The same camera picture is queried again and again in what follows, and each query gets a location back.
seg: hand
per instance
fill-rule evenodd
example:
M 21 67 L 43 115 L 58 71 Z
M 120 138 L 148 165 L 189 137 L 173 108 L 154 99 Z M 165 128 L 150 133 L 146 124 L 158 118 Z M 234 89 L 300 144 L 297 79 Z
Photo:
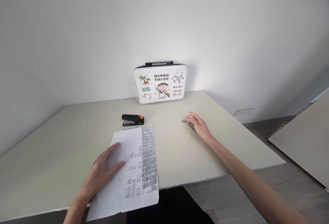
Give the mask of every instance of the hand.
M 204 142 L 206 142 L 209 138 L 212 138 L 212 134 L 208 130 L 206 122 L 203 121 L 198 115 L 193 112 L 189 112 L 190 115 L 186 115 L 185 118 L 191 121 L 194 124 L 194 129 L 199 134 Z
M 120 170 L 126 163 L 120 162 L 110 170 L 106 170 L 105 162 L 111 151 L 120 146 L 120 143 L 115 143 L 105 150 L 97 160 L 92 164 L 89 173 L 82 183 L 78 195 L 89 201 L 104 185 Z

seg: printed document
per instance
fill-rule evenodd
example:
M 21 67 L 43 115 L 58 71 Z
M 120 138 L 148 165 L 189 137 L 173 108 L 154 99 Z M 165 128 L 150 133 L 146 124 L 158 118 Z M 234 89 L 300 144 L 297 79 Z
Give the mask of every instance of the printed document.
M 107 169 L 126 164 L 97 193 L 87 221 L 140 209 L 159 201 L 157 165 L 152 126 L 116 131 L 111 145 L 120 142 L 107 160 Z

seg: white case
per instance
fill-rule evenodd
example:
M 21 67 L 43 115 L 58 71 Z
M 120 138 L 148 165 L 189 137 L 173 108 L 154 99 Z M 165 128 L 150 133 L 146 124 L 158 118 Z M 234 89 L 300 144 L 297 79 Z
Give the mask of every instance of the white case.
M 184 97 L 187 67 L 170 62 L 145 63 L 134 70 L 140 104 L 174 101 Z

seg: black stapler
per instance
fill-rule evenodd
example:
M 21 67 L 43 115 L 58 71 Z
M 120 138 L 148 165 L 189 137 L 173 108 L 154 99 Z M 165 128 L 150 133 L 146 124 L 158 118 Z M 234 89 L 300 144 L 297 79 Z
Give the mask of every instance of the black stapler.
M 143 125 L 144 117 L 140 115 L 122 114 L 122 126 Z

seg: baseboard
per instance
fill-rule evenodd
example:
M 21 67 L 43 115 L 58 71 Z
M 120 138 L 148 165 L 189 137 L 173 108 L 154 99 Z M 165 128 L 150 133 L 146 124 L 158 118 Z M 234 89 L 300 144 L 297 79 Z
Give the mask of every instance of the baseboard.
M 282 119 L 283 121 L 282 122 L 285 122 L 285 121 L 291 121 L 293 120 L 294 118 L 296 117 L 296 115 L 289 115 L 289 116 L 283 116 L 283 117 L 278 117 L 278 118 L 271 118 L 271 119 L 263 119 L 263 120 L 258 120 L 258 121 L 252 121 L 252 122 L 248 122 L 248 123 L 243 123 L 243 125 L 248 125 L 248 124 L 251 124 L 251 123 L 259 123 L 259 122 L 265 122 L 265 121 L 275 121 L 275 120 L 278 120 L 278 119 Z

